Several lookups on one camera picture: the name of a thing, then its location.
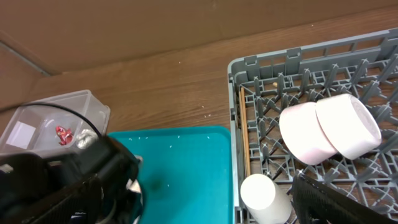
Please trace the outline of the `white tissue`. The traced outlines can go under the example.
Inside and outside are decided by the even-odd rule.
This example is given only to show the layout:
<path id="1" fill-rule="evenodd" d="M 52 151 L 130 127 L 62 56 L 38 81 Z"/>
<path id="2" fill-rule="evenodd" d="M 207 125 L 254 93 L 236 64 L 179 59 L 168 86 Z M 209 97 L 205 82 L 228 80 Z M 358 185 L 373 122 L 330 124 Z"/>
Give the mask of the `white tissue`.
<path id="1" fill-rule="evenodd" d="M 76 145 L 79 149 L 86 149 L 98 139 L 97 134 L 91 129 L 84 129 L 76 136 Z"/>

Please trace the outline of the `teal plastic tray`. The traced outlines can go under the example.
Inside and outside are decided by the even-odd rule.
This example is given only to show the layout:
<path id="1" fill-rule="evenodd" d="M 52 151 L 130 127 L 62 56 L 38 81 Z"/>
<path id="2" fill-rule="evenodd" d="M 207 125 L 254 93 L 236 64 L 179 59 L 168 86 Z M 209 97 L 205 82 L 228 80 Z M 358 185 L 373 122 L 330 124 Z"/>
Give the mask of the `teal plastic tray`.
<path id="1" fill-rule="evenodd" d="M 231 135 L 222 126 L 109 134 L 143 158 L 140 223 L 233 223 Z"/>

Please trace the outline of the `grey plastic dish rack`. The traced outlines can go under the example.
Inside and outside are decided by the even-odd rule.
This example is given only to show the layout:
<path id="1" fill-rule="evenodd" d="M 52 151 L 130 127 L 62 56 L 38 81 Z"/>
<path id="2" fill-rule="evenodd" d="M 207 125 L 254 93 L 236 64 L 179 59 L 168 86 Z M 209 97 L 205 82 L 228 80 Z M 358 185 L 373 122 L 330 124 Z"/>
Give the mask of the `grey plastic dish rack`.
<path id="1" fill-rule="evenodd" d="M 240 199 L 246 177 L 238 92 L 244 88 L 251 174 L 270 177 L 287 194 L 296 172 L 397 219 L 397 30 L 389 29 L 292 49 L 237 58 L 228 65 L 233 198 L 236 223 L 254 219 Z M 360 99 L 374 116 L 381 145 L 349 160 L 335 155 L 310 166 L 288 150 L 281 112 L 342 93 Z"/>

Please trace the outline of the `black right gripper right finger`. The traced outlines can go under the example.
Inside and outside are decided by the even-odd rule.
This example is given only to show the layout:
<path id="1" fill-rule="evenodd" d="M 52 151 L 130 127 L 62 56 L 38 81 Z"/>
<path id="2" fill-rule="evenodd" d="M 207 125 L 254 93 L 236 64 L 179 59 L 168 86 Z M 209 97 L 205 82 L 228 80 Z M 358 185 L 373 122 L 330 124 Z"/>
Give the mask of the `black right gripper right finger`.
<path id="1" fill-rule="evenodd" d="M 301 224 L 397 223 L 304 174 L 294 177 L 292 191 L 295 214 Z"/>

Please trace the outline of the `white bowl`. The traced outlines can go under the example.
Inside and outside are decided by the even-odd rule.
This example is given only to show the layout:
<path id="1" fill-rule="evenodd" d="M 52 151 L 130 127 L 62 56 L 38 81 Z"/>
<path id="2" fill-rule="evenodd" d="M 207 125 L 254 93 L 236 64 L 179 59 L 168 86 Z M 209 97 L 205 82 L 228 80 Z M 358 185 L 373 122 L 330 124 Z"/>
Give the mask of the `white bowl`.
<path id="1" fill-rule="evenodd" d="M 355 160 L 382 143 L 372 114 L 353 95 L 345 93 L 318 100 L 316 114 L 328 140 L 348 159 Z"/>
<path id="2" fill-rule="evenodd" d="M 282 139 L 295 158 L 317 165 L 337 153 L 318 122 L 316 103 L 307 102 L 285 108 L 280 114 Z"/>

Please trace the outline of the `white paper cup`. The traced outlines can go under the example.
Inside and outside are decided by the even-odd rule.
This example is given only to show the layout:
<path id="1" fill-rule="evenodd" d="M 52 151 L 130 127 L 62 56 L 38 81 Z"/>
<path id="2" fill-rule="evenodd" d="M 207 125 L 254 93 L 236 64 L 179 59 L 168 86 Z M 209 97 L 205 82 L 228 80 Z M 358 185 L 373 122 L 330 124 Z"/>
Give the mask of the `white paper cup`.
<path id="1" fill-rule="evenodd" d="M 252 174 L 244 179 L 240 187 L 243 203 L 260 224 L 285 223 L 292 213 L 288 195 L 268 176 Z"/>

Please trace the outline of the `clear plastic bin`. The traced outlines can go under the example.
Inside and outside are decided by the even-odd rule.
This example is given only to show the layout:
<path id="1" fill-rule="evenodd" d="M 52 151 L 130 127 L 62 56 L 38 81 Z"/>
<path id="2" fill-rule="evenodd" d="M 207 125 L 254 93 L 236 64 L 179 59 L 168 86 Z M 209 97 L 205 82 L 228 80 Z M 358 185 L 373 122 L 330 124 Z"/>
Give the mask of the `clear plastic bin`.
<path id="1" fill-rule="evenodd" d="M 101 134 L 106 133 L 110 108 L 89 90 L 75 91 L 40 100 L 69 108 L 91 121 Z M 73 141 L 61 146 L 55 128 L 71 129 Z M 93 130 L 81 118 L 64 110 L 48 106 L 29 106 L 16 110 L 1 136 L 1 155 L 33 152 L 51 157 L 67 152 L 81 152 L 76 136 L 84 129 Z"/>

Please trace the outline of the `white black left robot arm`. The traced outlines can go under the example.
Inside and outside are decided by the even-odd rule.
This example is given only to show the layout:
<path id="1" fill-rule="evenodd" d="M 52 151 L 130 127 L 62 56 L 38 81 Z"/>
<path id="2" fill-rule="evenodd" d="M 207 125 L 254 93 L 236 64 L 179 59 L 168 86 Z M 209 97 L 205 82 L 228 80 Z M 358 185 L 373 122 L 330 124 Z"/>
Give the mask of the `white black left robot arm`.
<path id="1" fill-rule="evenodd" d="M 1 223 L 139 223 L 141 160 L 99 138 L 81 152 L 1 157 Z"/>

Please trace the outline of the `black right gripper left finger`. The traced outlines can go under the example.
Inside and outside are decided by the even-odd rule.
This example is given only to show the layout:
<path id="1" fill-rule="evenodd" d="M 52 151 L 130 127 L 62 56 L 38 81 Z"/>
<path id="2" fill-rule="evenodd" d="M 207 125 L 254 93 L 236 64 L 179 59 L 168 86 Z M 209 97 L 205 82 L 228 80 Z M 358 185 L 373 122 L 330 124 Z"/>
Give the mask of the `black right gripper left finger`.
<path id="1" fill-rule="evenodd" d="M 85 178 L 54 193 L 35 205 L 28 223 L 95 223 L 101 213 L 103 189 L 97 175 Z"/>

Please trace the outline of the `red snack wrapper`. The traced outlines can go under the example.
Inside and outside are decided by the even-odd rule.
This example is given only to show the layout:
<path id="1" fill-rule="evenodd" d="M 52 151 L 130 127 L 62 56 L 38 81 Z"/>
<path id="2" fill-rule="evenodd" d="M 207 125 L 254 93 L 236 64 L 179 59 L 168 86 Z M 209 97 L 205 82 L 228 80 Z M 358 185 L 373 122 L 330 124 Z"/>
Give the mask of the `red snack wrapper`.
<path id="1" fill-rule="evenodd" d="M 61 146 L 70 144 L 73 141 L 73 133 L 71 129 L 65 129 L 61 126 L 55 128 L 57 136 L 60 138 L 59 144 Z"/>

